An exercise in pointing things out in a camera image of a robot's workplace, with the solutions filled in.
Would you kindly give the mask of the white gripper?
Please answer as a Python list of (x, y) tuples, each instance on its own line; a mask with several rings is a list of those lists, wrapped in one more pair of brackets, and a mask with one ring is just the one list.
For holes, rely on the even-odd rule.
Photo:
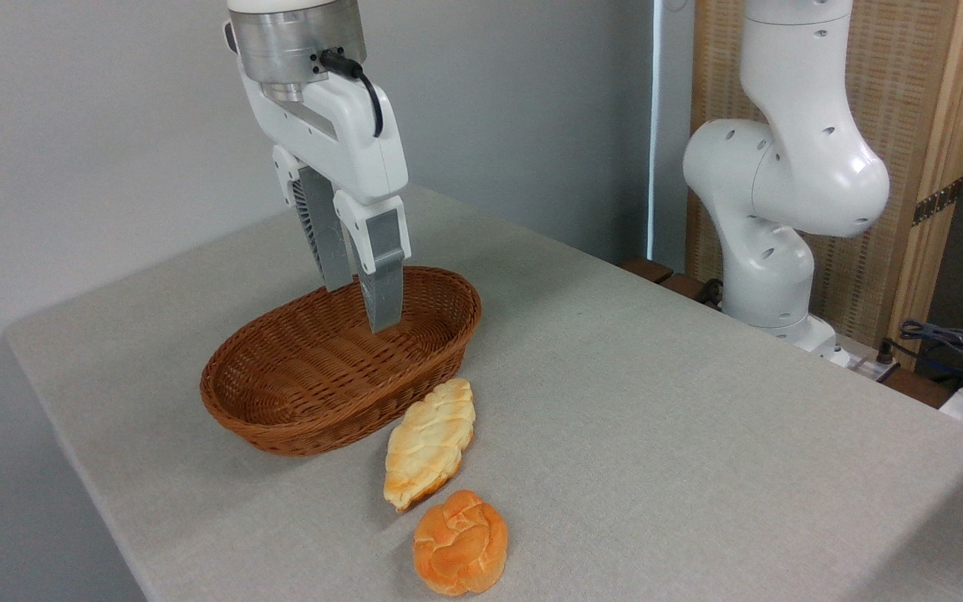
[[(331, 74), (305, 84), (297, 103), (278, 103), (245, 74), (241, 80), (257, 124), (276, 144), (273, 161), (284, 201), (297, 211), (325, 289), (353, 282), (342, 222), (371, 331), (394, 327), (404, 308), (404, 262), (412, 251), (404, 202), (397, 196), (408, 171), (389, 98), (377, 91), (385, 125), (375, 136), (372, 99), (359, 81)], [(335, 194), (331, 182), (348, 194)]]

